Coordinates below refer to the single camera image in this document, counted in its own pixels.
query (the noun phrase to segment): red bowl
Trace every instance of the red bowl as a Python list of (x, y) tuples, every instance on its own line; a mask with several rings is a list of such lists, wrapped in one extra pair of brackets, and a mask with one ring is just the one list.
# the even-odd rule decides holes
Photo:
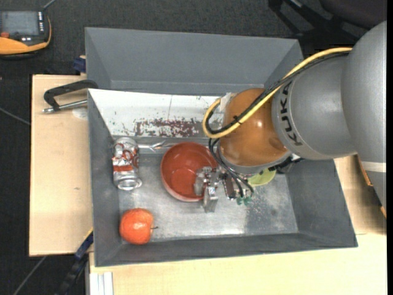
[(194, 193), (196, 172), (205, 166), (217, 166), (210, 151), (199, 143), (182, 142), (164, 154), (160, 165), (161, 180), (173, 197), (180, 201), (196, 202), (203, 198)]

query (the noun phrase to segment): wooden table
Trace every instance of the wooden table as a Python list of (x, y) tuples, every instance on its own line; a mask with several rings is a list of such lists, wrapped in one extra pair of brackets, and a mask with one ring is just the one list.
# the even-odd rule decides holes
[[(83, 109), (43, 114), (47, 89), (84, 76), (33, 76), (29, 254), (76, 251), (92, 227)], [(61, 97), (59, 103), (85, 98)], [(121, 294), (387, 294), (386, 220), (356, 157), (335, 160), (359, 247), (157, 264), (95, 267)]]

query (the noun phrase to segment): crushed soda can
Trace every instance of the crushed soda can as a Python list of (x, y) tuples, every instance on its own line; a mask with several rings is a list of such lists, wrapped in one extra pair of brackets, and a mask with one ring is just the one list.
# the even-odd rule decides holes
[(139, 178), (139, 148), (135, 140), (124, 136), (113, 147), (113, 182), (120, 190), (130, 191), (142, 186)]

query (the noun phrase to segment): apple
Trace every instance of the apple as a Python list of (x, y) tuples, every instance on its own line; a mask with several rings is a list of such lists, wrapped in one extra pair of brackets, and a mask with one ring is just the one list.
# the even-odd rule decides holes
[(153, 226), (154, 217), (149, 210), (133, 208), (122, 215), (119, 233), (126, 242), (143, 245), (149, 242)]

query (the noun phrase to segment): digital display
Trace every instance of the digital display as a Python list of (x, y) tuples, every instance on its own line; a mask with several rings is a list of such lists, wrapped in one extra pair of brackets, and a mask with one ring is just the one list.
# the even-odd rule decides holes
[(23, 35), (38, 35), (38, 20), (36, 11), (2, 11), (1, 31), (11, 35), (18, 32)]

